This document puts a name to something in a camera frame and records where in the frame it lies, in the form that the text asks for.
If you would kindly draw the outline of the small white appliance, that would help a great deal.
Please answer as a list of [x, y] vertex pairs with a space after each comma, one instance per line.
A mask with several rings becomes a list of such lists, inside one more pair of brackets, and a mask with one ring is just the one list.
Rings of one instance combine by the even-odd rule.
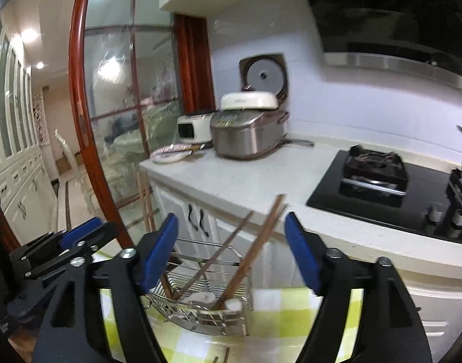
[[177, 119], [178, 136], [181, 142], [202, 144], [212, 141], [210, 122], [214, 112], [182, 115]]

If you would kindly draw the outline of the white ceramic soup spoon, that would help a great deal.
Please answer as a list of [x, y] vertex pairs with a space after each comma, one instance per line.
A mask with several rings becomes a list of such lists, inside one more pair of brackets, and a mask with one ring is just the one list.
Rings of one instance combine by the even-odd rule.
[[243, 305], [240, 299], [233, 298], [233, 299], [228, 299], [224, 302], [224, 308], [227, 311], [238, 312], [242, 310]]

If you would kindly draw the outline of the white plate on counter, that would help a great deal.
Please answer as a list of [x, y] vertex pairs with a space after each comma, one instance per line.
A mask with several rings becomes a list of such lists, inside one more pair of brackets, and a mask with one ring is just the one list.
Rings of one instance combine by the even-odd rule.
[[174, 143], [156, 149], [150, 154], [150, 159], [156, 164], [169, 164], [179, 162], [187, 156], [204, 149], [204, 144]]

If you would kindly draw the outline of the green checkered tablecloth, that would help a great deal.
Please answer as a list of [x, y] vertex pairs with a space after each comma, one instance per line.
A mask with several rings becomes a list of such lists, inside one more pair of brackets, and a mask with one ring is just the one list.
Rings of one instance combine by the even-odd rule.
[[253, 308], [219, 335], [187, 330], [143, 298], [147, 318], [168, 362], [295, 362], [315, 323], [322, 299], [306, 288], [255, 289]]

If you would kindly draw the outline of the red framed glass door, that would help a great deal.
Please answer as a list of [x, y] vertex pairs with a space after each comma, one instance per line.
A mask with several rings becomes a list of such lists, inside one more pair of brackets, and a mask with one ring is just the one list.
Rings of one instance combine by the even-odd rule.
[[177, 119], [215, 106], [207, 22], [159, 0], [75, 0], [68, 74], [85, 167], [118, 243], [146, 233], [137, 172], [178, 141]]

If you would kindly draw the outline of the silver rice cooker open lid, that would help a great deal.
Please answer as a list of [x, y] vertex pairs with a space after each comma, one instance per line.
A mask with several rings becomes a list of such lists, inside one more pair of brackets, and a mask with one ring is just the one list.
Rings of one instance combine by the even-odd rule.
[[273, 151], [286, 136], [289, 80], [282, 53], [244, 58], [239, 69], [241, 90], [221, 97], [210, 130], [218, 156], [250, 160]]

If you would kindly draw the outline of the black range hood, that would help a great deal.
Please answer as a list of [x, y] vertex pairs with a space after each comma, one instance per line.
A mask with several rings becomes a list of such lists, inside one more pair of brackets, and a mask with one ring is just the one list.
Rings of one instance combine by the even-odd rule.
[[462, 0], [308, 0], [329, 66], [390, 70], [462, 90]]

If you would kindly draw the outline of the white dining chair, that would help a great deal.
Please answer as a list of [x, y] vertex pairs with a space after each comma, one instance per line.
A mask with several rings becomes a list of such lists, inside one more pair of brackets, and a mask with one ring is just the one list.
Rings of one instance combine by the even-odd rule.
[[81, 173], [75, 155], [72, 153], [72, 150], [68, 146], [67, 141], [57, 130], [54, 131], [54, 136], [56, 137], [56, 140], [58, 141], [59, 146], [67, 159], [68, 165], [73, 171], [75, 179], [79, 184], [81, 193], [87, 205], [88, 212], [91, 215], [96, 215], [96, 208], [94, 207], [93, 201], [91, 200], [92, 189], [90, 188], [90, 185], [88, 184], [87, 179], [84, 177], [83, 173]]

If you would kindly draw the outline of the black gas stove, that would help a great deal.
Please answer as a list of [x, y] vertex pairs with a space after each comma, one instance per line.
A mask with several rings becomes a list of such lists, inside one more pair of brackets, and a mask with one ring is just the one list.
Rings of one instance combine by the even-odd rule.
[[462, 171], [406, 163], [360, 145], [333, 159], [308, 207], [462, 244]]

